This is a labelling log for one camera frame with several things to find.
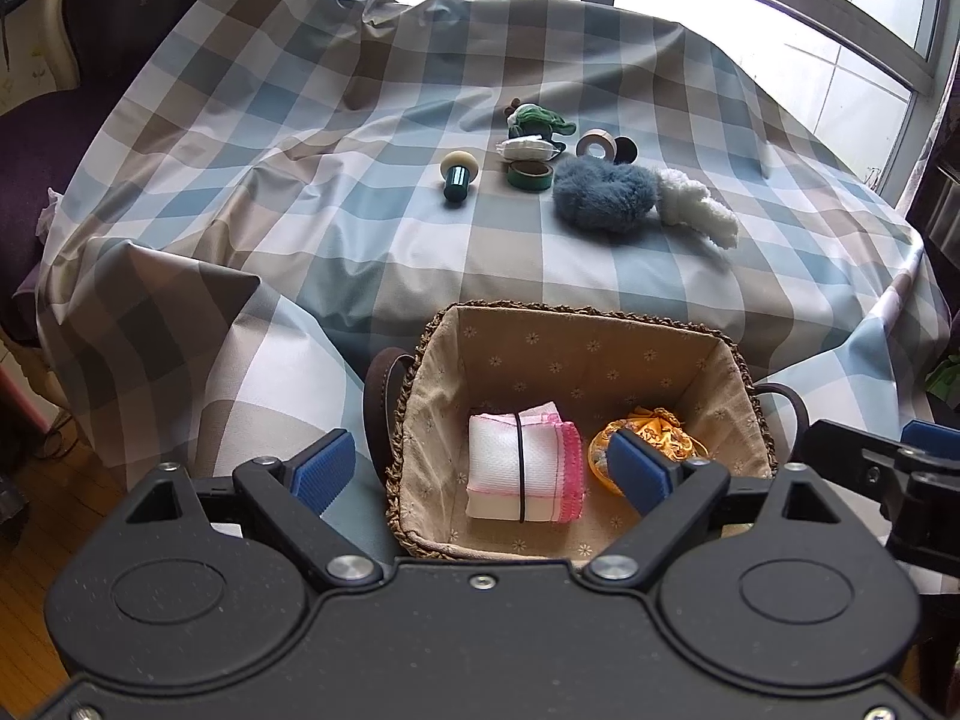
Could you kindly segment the yellow embroidered satin pouch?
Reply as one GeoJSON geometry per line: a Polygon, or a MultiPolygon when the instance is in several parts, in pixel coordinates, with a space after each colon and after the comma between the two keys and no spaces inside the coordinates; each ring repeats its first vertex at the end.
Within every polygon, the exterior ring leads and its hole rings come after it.
{"type": "Polygon", "coordinates": [[[684,461],[689,458],[708,457],[708,447],[692,434],[683,429],[682,422],[672,411],[665,408],[635,408],[630,415],[614,419],[599,431],[587,447],[587,466],[594,476],[611,492],[623,496],[619,486],[613,483],[612,473],[608,471],[607,449],[613,434],[626,429],[636,434],[664,457],[672,461],[684,461]]]}

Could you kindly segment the pink white cloth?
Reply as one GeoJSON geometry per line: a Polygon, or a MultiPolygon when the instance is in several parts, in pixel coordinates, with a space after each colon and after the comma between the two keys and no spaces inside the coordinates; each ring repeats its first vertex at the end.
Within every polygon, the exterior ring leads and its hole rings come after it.
{"type": "Polygon", "coordinates": [[[469,419],[466,514],[478,520],[571,523],[584,512],[578,427],[553,401],[469,419]]]}

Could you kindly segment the blue-grey furry plush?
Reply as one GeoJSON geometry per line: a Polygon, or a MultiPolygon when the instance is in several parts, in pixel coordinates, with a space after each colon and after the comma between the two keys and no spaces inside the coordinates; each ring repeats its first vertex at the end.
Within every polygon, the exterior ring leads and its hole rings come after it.
{"type": "Polygon", "coordinates": [[[658,203],[658,177],[646,167],[592,156],[558,163],[553,177],[556,215],[587,232],[631,234],[658,203]]]}

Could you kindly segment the green tape roll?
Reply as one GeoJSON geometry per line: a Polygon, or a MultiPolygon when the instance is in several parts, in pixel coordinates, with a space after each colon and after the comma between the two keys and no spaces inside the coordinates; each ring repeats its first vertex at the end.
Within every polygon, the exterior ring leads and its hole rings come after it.
{"type": "Polygon", "coordinates": [[[512,161],[506,166],[506,181],[523,192],[545,192],[553,184],[553,167],[542,161],[512,161]]]}

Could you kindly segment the woven lined storage basket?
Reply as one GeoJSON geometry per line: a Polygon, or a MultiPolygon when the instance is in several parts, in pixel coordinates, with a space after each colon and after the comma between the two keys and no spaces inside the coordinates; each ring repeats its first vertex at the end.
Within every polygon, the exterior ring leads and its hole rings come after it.
{"type": "Polygon", "coordinates": [[[428,323],[413,351],[371,362],[364,427],[386,488],[387,525],[428,559],[584,564],[640,517],[590,469],[587,446],[628,418],[683,431],[732,475],[771,478],[775,439],[747,364],[718,330],[661,317],[551,305],[470,301],[428,323]],[[469,421],[488,413],[553,415],[579,439],[556,470],[582,479],[574,499],[548,488],[547,515],[511,496],[500,518],[469,512],[469,421]]]}

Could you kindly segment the white fluffy plush toy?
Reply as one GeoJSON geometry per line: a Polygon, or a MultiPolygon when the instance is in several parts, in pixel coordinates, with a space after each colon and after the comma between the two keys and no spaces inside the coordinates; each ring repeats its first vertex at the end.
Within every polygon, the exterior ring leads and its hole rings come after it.
{"type": "Polygon", "coordinates": [[[736,249],[739,222],[731,208],[711,195],[703,182],[678,169],[659,169],[659,218],[665,226],[686,226],[709,239],[719,249],[736,249]]]}

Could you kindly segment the checkered blue brown cloth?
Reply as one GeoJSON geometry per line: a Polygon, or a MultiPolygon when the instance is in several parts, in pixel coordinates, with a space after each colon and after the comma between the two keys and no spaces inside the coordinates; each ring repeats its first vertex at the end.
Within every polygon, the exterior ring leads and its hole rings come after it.
{"type": "Polygon", "coordinates": [[[571,0],[199,0],[57,203],[37,335],[106,465],[216,475],[356,429],[371,359],[471,299],[716,328],[815,416],[882,436],[926,413],[949,338],[918,232],[747,71],[571,0]],[[516,96],[704,182],[736,249],[569,229],[488,158],[516,96]],[[456,148],[488,160],[449,208],[456,148]]]}

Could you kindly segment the black mushroom knob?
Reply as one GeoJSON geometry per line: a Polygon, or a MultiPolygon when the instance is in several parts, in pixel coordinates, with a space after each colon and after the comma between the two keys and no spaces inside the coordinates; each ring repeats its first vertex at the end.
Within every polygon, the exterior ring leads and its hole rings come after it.
{"type": "Polygon", "coordinates": [[[638,147],[631,138],[623,135],[615,138],[615,156],[613,156],[615,164],[633,164],[636,158],[638,158],[638,147]]]}

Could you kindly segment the green beige mushroom stamp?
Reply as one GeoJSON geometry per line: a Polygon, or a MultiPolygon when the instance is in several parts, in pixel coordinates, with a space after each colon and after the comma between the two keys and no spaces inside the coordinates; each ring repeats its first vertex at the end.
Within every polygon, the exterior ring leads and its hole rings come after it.
{"type": "Polygon", "coordinates": [[[444,200],[449,205],[462,205],[472,182],[477,179],[480,164],[472,153],[455,149],[444,156],[439,171],[443,177],[444,200]]]}

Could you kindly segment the beige tape roll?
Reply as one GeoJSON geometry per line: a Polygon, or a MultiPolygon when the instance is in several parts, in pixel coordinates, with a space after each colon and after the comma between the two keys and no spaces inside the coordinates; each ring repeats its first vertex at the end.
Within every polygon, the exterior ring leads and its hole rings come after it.
{"type": "Polygon", "coordinates": [[[617,142],[607,130],[591,128],[576,143],[576,154],[613,163],[617,158],[617,142]]]}

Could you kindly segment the green plush toy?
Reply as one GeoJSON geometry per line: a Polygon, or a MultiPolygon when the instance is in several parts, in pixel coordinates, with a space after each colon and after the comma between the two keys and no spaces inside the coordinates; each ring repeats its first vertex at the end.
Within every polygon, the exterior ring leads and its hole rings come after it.
{"type": "Polygon", "coordinates": [[[555,146],[558,151],[566,149],[564,143],[558,142],[558,137],[571,137],[576,133],[576,125],[555,110],[534,103],[523,103],[519,98],[512,99],[506,106],[505,115],[511,138],[539,138],[555,146]]]}

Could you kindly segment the ornate cream dark chair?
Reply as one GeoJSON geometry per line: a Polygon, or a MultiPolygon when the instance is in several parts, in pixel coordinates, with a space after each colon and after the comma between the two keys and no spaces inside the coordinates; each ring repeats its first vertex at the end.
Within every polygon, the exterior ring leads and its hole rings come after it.
{"type": "Polygon", "coordinates": [[[43,234],[107,114],[197,0],[41,0],[41,55],[55,88],[2,115],[2,330],[36,348],[43,234]]]}

